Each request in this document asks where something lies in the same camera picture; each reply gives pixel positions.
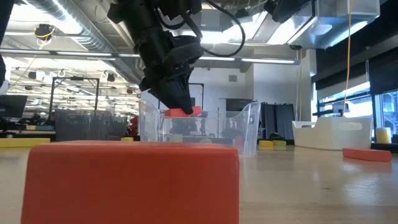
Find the white plastic bin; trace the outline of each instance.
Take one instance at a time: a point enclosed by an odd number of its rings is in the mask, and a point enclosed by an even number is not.
[[[240,113],[209,112],[184,118],[166,117],[148,101],[139,102],[141,141],[220,143],[235,147],[242,157],[256,155],[260,104]]]
[[[372,122],[372,118],[318,118],[316,123],[293,121],[294,143],[316,149],[369,149]]]

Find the wooden table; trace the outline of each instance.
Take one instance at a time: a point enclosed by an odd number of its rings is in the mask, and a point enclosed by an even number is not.
[[[241,224],[398,223],[398,157],[289,147],[241,159]],[[28,150],[0,150],[0,220],[18,224]]]

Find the red block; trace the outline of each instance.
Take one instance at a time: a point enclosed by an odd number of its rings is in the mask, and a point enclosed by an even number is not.
[[[238,153],[219,144],[42,144],[29,154],[21,223],[238,224]]]
[[[165,112],[165,116],[169,117],[176,117],[176,118],[183,118],[189,115],[199,115],[201,114],[201,107],[200,106],[194,106],[193,108],[193,113],[192,114],[186,114],[184,111],[182,111],[181,108],[174,108],[174,109],[168,109]]]
[[[392,160],[391,152],[374,149],[344,148],[343,156],[353,159],[362,159],[365,161],[376,162],[390,162]]]

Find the orange block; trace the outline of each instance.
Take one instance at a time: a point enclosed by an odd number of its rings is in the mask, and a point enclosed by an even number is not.
[[[353,159],[361,159],[365,161],[376,161],[376,162],[390,162],[392,159],[391,152],[374,150],[374,149],[344,148],[343,156]]]
[[[29,154],[21,223],[238,224],[238,152],[174,142],[42,144]]]
[[[201,114],[201,107],[200,106],[194,106],[192,107],[193,109],[193,113],[192,114],[186,114],[184,111],[182,111],[181,108],[174,108],[174,109],[168,109],[165,112],[165,116],[169,116],[169,117],[177,117],[177,118],[181,118],[181,117],[186,117],[188,115],[199,115]]]

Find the table surface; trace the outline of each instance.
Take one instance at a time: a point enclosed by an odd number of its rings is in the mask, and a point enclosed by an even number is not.
[[[27,149],[0,149],[0,219],[18,224]],[[288,147],[241,159],[240,224],[398,223],[398,157]]]

